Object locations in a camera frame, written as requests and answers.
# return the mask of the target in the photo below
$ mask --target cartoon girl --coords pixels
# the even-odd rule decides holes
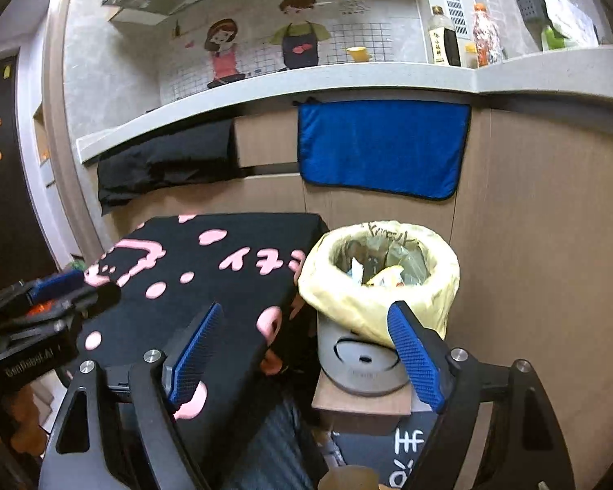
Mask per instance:
[[[211,54],[214,80],[207,88],[215,88],[245,79],[245,73],[236,68],[236,44],[233,43],[239,28],[231,18],[214,23],[206,33],[204,49]]]

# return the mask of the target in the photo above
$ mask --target white countertop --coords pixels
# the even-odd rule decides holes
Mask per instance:
[[[470,70],[419,62],[350,62],[280,71],[206,90],[76,140],[81,162],[196,114],[286,94],[334,89],[428,89],[467,94],[561,93],[613,100],[613,46],[526,55]]]

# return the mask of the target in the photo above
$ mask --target plastic bottle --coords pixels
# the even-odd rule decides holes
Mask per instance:
[[[502,62],[502,45],[499,41],[497,24],[488,16],[484,4],[474,4],[474,23],[472,36],[477,45],[477,58],[479,66],[494,65]]]
[[[443,14],[441,6],[432,7],[433,16],[430,18],[427,30],[432,43],[433,63],[460,67],[461,56],[459,45],[456,42],[456,28],[454,24]]]
[[[468,44],[465,45],[465,67],[479,67],[479,60],[477,58],[477,46],[474,44],[474,42],[468,42]]]

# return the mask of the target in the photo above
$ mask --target yellow garbage bag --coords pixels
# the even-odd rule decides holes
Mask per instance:
[[[430,276],[422,285],[367,287],[341,271],[336,262],[350,240],[384,234],[408,250],[422,250]],[[386,316],[396,301],[409,304],[420,323],[444,339],[447,317],[459,288],[459,262],[452,248],[436,232],[395,220],[344,227],[322,236],[306,257],[298,280],[307,303],[368,340],[394,347]]]

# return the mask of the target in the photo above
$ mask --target doorframe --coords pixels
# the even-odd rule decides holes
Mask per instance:
[[[84,258],[92,262],[103,253],[86,204],[70,141],[64,98],[64,44],[70,0],[50,0],[43,47],[43,116],[50,163],[70,229]]]

